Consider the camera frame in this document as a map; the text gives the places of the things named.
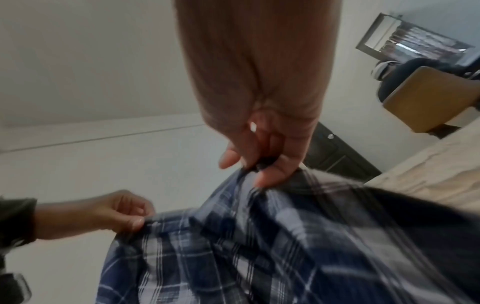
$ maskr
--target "blue plaid fabric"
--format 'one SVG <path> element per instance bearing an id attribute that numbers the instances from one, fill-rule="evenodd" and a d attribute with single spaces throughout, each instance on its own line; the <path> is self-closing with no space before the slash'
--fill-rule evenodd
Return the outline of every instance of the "blue plaid fabric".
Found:
<path id="1" fill-rule="evenodd" d="M 476 216 L 317 171 L 260 190 L 256 174 L 118 235 L 97 304 L 480 302 Z"/>

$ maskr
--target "dark cabinet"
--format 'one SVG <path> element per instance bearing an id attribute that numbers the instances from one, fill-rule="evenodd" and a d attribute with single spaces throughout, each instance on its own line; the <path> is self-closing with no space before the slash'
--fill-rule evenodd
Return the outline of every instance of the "dark cabinet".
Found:
<path id="1" fill-rule="evenodd" d="M 308 168 L 363 182 L 381 174 L 375 166 L 321 123 L 315 128 L 303 163 Z"/>

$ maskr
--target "ceiling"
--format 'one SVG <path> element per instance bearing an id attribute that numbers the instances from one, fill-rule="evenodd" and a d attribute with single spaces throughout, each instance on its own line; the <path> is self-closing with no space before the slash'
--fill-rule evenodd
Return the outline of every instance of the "ceiling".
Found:
<path id="1" fill-rule="evenodd" d="M 170 1 L 7 1 L 0 41 L 6 126 L 198 112 Z"/>

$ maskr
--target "white cap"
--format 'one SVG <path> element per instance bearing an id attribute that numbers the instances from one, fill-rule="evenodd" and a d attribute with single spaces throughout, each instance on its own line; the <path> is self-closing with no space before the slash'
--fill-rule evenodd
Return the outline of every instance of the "white cap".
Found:
<path id="1" fill-rule="evenodd" d="M 385 61 L 385 62 L 380 62 L 375 66 L 375 68 L 371 71 L 371 75 L 374 79 L 376 80 L 382 80 L 384 77 L 385 72 L 387 71 L 387 68 L 391 63 L 396 63 L 398 64 L 398 61 L 395 60 L 390 60 L 390 61 Z"/>

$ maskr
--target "hand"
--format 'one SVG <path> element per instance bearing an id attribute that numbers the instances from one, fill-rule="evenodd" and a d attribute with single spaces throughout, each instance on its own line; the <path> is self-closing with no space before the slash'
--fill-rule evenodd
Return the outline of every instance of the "hand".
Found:
<path id="1" fill-rule="evenodd" d="M 340 6 L 338 0 L 175 2 L 202 116 L 230 140 L 220 168 L 278 157 L 258 175 L 259 187 L 298 168 L 330 79 Z"/>
<path id="2" fill-rule="evenodd" d="M 125 190 L 80 201 L 38 204 L 34 235 L 56 239 L 100 229 L 135 232 L 143 227 L 145 216 L 154 214 L 151 202 Z"/>

